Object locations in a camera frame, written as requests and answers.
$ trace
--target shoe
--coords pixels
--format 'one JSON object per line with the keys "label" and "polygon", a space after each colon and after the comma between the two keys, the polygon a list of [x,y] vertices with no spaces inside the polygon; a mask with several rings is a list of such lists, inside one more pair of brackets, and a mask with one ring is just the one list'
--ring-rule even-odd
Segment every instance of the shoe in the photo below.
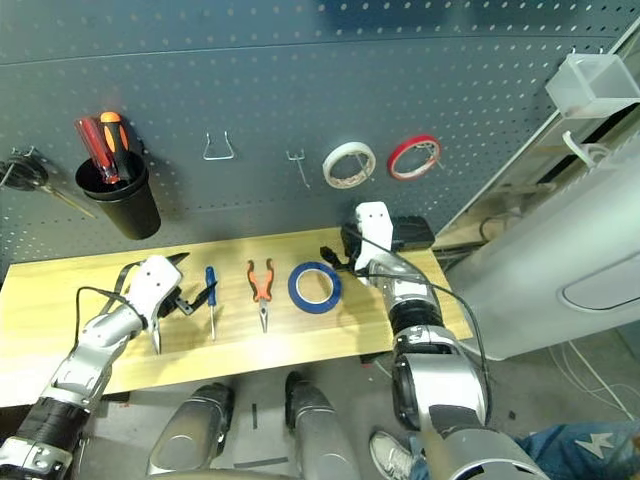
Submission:
{"label": "shoe", "polygon": [[413,465],[409,450],[383,431],[377,431],[369,440],[371,459],[387,480],[408,480]]}

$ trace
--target black cup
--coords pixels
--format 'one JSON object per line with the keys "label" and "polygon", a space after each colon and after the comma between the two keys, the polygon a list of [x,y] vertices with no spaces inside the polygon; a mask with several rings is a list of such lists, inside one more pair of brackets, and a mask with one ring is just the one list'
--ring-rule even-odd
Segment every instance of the black cup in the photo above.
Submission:
{"label": "black cup", "polygon": [[105,184],[91,160],[76,171],[76,183],[125,237],[142,240],[158,231],[160,214],[149,188],[149,170],[144,160],[131,153],[129,161],[135,172],[134,179],[122,188],[113,189],[113,185]]}

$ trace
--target tape roll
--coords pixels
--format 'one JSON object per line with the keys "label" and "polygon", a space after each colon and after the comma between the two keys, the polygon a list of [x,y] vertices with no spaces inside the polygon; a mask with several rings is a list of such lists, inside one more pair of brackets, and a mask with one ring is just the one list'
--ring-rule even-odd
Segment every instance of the tape roll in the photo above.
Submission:
{"label": "tape roll", "polygon": [[[329,296],[321,302],[311,302],[300,294],[300,277],[307,272],[317,271],[324,273],[331,280],[332,290]],[[298,265],[289,275],[289,296],[293,304],[307,313],[326,313],[335,307],[342,296],[342,282],[338,274],[320,262],[307,262]]]}
{"label": "tape roll", "polygon": [[[366,161],[363,161],[364,169],[349,178],[336,178],[331,176],[333,166],[345,157],[350,155],[364,155]],[[324,179],[333,188],[353,188],[367,180],[376,168],[376,156],[373,151],[362,142],[348,142],[340,145],[333,150],[322,164],[322,173]]]}
{"label": "tape roll", "polygon": [[[425,149],[429,152],[424,164],[410,172],[398,172],[396,165],[400,157],[412,149]],[[432,135],[418,135],[398,145],[389,157],[387,169],[389,170],[389,174],[396,180],[414,180],[431,170],[440,159],[441,153],[442,146],[436,137]]]}

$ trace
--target jeans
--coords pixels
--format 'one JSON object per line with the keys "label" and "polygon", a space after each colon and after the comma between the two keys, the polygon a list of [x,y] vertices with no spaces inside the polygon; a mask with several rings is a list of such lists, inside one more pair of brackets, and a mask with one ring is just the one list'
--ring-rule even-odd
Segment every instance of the jeans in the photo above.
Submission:
{"label": "jeans", "polygon": [[[638,420],[559,425],[516,443],[551,480],[630,480],[640,472]],[[417,442],[410,444],[416,460],[409,480],[428,480]]]}

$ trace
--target white tape roll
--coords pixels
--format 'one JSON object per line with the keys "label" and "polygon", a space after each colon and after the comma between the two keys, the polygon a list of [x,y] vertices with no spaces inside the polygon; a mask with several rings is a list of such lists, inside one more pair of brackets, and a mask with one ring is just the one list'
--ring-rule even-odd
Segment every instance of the white tape roll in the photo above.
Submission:
{"label": "white tape roll", "polygon": [[[364,169],[349,178],[332,177],[331,169],[333,166],[349,155],[359,155]],[[325,158],[322,164],[322,173],[324,173],[324,179],[333,188],[353,188],[369,178],[373,174],[374,168],[376,168],[376,156],[373,151],[362,142],[348,142],[340,145]]]}

